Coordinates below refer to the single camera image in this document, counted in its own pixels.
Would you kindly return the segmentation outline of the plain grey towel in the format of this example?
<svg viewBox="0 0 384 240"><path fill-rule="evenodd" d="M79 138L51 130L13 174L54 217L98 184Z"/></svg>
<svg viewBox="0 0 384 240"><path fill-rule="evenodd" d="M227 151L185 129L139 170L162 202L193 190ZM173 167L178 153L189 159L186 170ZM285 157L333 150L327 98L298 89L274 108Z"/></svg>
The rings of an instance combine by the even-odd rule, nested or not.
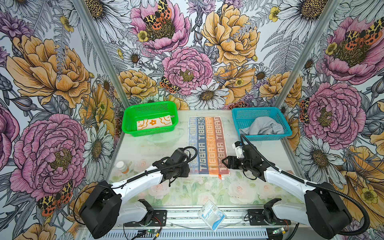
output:
<svg viewBox="0 0 384 240"><path fill-rule="evenodd" d="M239 129L239 132L248 136L282 135L285 133L283 126L270 117L258 117L249 127Z"/></svg>

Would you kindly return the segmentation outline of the grey patterned towel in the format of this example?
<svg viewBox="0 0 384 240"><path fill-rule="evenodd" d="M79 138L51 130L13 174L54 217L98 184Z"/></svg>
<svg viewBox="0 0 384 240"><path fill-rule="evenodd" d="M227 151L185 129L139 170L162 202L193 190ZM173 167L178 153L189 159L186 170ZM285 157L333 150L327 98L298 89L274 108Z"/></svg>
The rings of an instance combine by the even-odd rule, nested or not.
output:
<svg viewBox="0 0 384 240"><path fill-rule="evenodd" d="M191 175L219 179L230 175L222 163L228 154L221 117L190 117L188 144L198 150L197 157L189 163Z"/></svg>

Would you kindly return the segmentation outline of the orange white floral towel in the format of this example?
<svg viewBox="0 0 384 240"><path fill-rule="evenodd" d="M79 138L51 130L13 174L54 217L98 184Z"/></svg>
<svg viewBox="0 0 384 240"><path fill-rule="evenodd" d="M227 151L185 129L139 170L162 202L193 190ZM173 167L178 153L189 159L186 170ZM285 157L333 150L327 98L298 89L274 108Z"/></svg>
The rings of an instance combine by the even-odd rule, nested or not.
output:
<svg viewBox="0 0 384 240"><path fill-rule="evenodd" d="M144 119L137 121L137 130L150 130L155 128L164 128L172 125L172 118L170 115L163 117L153 118L153 119Z"/></svg>

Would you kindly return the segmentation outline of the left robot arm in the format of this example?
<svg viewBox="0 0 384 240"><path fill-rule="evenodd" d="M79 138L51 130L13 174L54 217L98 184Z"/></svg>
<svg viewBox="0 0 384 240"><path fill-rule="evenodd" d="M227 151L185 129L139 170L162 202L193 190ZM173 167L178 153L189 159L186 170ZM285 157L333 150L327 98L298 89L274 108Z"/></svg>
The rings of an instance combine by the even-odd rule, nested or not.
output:
<svg viewBox="0 0 384 240"><path fill-rule="evenodd" d="M112 184L106 181L91 187L92 192L79 210L79 216L94 239L105 236L115 225L160 224L153 207L144 199L126 203L143 191L168 181L189 176L189 163L198 156L195 147L176 149L169 157L155 161L143 172Z"/></svg>

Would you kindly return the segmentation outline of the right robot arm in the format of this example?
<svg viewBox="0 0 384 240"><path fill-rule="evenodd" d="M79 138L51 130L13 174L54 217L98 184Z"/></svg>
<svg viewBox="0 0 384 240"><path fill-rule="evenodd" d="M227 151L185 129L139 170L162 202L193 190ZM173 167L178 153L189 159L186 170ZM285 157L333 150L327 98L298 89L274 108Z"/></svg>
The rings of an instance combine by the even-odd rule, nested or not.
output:
<svg viewBox="0 0 384 240"><path fill-rule="evenodd" d="M222 160L228 169L250 172L253 180L275 185L300 200L297 204L274 198L264 204L262 214L257 215L256 219L269 225L282 220L307 225L324 239L341 234L352 222L343 200L328 183L317 185L298 178L267 161L252 145L235 142L233 148L236 155Z"/></svg>

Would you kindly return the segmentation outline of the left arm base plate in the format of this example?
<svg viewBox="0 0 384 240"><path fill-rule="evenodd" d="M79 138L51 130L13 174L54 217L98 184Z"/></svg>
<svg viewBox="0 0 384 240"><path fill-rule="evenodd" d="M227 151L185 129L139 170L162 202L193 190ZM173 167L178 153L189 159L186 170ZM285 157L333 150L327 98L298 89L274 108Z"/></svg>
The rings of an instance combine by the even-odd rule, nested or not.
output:
<svg viewBox="0 0 384 240"><path fill-rule="evenodd" d="M139 222L124 223L124 227L165 227L167 214L167 210L154 210Z"/></svg>

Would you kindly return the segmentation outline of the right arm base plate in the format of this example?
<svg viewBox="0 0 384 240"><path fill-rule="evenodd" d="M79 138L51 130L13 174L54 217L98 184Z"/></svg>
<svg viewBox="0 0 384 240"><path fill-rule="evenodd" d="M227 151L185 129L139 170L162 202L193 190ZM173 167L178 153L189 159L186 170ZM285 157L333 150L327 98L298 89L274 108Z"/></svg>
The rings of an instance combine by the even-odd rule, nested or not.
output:
<svg viewBox="0 0 384 240"><path fill-rule="evenodd" d="M248 209L244 221L251 226L290 226L289 220L278 219L275 214L265 209Z"/></svg>

